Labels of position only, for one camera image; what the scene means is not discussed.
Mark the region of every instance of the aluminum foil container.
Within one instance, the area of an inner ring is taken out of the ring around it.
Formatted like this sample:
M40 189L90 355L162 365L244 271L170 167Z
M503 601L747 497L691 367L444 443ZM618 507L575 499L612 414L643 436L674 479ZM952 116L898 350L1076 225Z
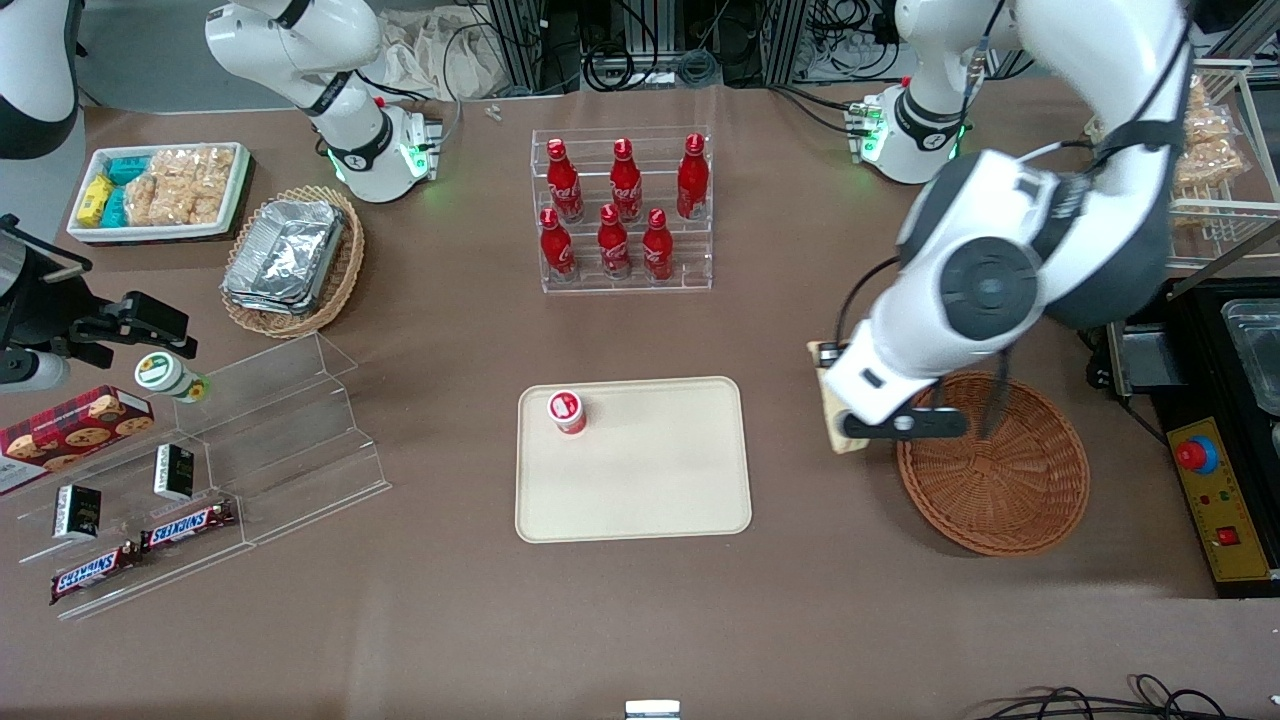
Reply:
M328 202L270 202L227 269L223 292L242 307L310 313L319 304L342 225L342 210Z

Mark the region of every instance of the beige tray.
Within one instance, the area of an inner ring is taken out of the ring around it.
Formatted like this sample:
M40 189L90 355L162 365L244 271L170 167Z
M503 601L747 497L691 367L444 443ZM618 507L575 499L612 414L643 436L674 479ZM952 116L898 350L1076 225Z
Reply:
M547 415L558 389L582 397L579 436ZM751 521L742 402L728 378L535 386L518 410L525 542L727 536Z

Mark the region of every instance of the red cookie box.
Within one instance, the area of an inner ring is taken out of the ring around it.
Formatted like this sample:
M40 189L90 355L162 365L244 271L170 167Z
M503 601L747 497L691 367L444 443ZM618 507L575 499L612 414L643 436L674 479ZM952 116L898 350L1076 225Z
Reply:
M155 424L151 405L101 386L0 430L0 495Z

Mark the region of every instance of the red button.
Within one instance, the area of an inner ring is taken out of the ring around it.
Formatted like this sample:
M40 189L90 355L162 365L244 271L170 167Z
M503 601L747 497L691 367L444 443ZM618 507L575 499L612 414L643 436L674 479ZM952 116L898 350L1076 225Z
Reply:
M1208 462L1208 452L1204 452L1204 446L1193 439L1178 443L1174 457L1178 460L1178 465L1193 471Z

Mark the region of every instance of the acrylic bottle rack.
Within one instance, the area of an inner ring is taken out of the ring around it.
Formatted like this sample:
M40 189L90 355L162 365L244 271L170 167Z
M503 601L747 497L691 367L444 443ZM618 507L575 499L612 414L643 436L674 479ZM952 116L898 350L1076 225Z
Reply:
M710 168L712 179L707 187L707 217L686 220L676 213L676 173L685 156L685 137L689 133L707 137L703 155ZM559 283L552 279L547 259L536 242L540 234L538 213L552 206L552 193L547 186L547 141L561 138L568 158L577 168L582 184L582 220L566 224L573 241L573 256L579 266L577 279ZM604 274L596 233L600 229L600 208L612 201L609 170L613 168L613 141L631 140L636 167L640 168L644 188L644 211L640 220L627 227L627 254L631 258L631 277L622 281ZM655 128L594 128L534 131L530 168L532 174L532 243L543 291L547 293L582 292L689 292L712 287L712 227L714 222L716 168L710 128L705 126L680 126ZM645 218L653 208L667 213L667 228L675 241L675 273L660 284L650 283L644 273L644 250L640 245L645 231Z

